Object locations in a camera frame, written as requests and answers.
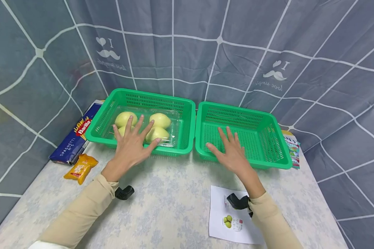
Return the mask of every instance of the black clip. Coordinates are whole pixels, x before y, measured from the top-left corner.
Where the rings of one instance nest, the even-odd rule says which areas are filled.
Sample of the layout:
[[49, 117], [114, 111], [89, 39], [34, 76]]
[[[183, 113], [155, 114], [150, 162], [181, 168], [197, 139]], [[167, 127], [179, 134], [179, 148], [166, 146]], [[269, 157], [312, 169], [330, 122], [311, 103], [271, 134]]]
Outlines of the black clip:
[[235, 194], [231, 194], [227, 197], [227, 200], [230, 202], [231, 206], [234, 209], [243, 210], [245, 208], [249, 208], [249, 205], [248, 205], [249, 197], [248, 196], [244, 196], [240, 200]]
[[118, 188], [115, 191], [115, 197], [120, 200], [127, 200], [133, 193], [134, 188], [129, 185], [125, 189]]

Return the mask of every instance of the small colorful package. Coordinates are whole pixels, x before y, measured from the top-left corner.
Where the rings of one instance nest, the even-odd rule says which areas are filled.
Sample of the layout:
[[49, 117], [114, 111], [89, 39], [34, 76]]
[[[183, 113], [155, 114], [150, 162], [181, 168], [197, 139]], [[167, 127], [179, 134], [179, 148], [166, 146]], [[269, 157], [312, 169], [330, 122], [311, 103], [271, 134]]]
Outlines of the small colorful package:
[[287, 142], [289, 151], [290, 151], [290, 156], [292, 159], [292, 167], [299, 169], [299, 149], [300, 149], [300, 142], [290, 139], [287, 136], [284, 136], [285, 141]]
[[78, 181], [79, 185], [82, 185], [91, 168], [96, 166], [97, 163], [98, 161], [94, 157], [82, 154], [71, 170], [64, 175], [64, 178]]
[[102, 104], [103, 102], [100, 100], [93, 102], [72, 131], [69, 132], [58, 148], [50, 155], [51, 161], [66, 165], [75, 164], [79, 155], [83, 153], [89, 143], [84, 134]]

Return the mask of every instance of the mustache print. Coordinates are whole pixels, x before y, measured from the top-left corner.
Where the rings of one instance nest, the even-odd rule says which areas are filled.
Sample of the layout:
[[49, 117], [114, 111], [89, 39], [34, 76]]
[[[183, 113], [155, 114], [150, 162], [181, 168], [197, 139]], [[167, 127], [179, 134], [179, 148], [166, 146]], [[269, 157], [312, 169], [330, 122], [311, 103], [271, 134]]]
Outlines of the mustache print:
[[264, 78], [268, 78], [273, 76], [278, 81], [284, 81], [287, 78], [283, 77], [283, 74], [281, 72], [275, 72], [274, 70], [271, 70], [269, 73], [263, 74]]
[[115, 52], [113, 52], [112, 50], [111, 51], [108, 51], [108, 50], [101, 50], [100, 52], [96, 51], [99, 55], [101, 55], [102, 57], [104, 58], [108, 58], [108, 57], [112, 57], [114, 58], [115, 60], [119, 60], [121, 57], [119, 55], [117, 55]]

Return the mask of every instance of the beige sleeve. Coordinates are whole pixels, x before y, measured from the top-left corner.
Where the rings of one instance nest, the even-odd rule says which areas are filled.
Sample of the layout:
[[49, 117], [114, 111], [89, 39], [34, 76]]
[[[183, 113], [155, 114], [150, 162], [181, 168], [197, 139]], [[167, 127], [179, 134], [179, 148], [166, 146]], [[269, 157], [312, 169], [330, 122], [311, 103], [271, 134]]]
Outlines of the beige sleeve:
[[259, 198], [250, 200], [252, 221], [261, 230], [268, 249], [303, 248], [267, 192]]
[[96, 176], [38, 240], [69, 248], [76, 247], [115, 198], [117, 188], [118, 183], [109, 183], [102, 175]]

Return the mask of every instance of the right hand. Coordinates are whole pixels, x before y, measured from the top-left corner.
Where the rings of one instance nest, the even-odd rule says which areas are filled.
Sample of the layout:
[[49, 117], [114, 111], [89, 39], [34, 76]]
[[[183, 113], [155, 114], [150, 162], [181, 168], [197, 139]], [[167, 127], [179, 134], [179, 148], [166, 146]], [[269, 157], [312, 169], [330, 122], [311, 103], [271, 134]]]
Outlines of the right hand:
[[116, 152], [106, 167], [101, 172], [107, 181], [117, 182], [119, 179], [134, 165], [146, 160], [153, 149], [161, 141], [160, 138], [155, 139], [151, 144], [144, 148], [144, 139], [154, 124], [154, 120], [145, 127], [142, 133], [138, 133], [143, 124], [144, 115], [140, 116], [134, 130], [131, 129], [133, 116], [129, 117], [125, 128], [125, 135], [122, 137], [116, 125], [113, 125], [115, 138], [117, 141]]
[[227, 138], [220, 127], [218, 127], [218, 131], [226, 153], [221, 153], [210, 142], [206, 143], [206, 147], [208, 147], [208, 149], [216, 156], [219, 162], [236, 175], [239, 175], [246, 170], [252, 170], [252, 167], [245, 157], [245, 149], [244, 147], [241, 147], [237, 132], [234, 133], [233, 137], [230, 127], [227, 126]]

